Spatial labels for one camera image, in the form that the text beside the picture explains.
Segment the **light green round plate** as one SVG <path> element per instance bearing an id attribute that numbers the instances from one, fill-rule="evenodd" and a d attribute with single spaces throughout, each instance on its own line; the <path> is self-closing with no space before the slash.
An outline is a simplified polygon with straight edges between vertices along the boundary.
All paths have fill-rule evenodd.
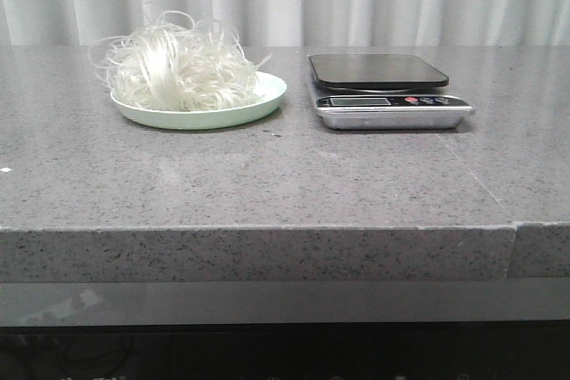
<path id="1" fill-rule="evenodd" d="M 110 98 L 119 112 L 137 124 L 167 130 L 212 130 L 257 121 L 273 113 L 287 90 L 286 82 L 270 73 L 256 73 L 255 95 L 259 101 L 248 106 L 207 111 L 165 111 L 143 109 L 120 101 L 114 93 Z"/>

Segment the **black silver kitchen scale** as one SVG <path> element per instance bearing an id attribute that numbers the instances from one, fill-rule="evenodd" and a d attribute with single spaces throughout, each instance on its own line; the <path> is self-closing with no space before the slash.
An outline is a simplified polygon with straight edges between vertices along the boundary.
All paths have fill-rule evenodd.
<path id="1" fill-rule="evenodd" d="M 331 129 L 450 129 L 474 108 L 442 91 L 449 77 L 410 54 L 315 54 L 308 92 Z"/>

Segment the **white vermicelli noodle bundle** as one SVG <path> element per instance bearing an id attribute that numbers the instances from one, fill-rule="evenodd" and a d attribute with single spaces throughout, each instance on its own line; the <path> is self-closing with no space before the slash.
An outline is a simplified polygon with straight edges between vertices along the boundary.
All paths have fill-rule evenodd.
<path id="1" fill-rule="evenodd" d="M 161 12 L 129 35 L 101 40 L 95 75 L 121 102 L 140 109 L 204 112 L 259 101 L 259 64 L 249 60 L 238 30 L 216 19 Z"/>

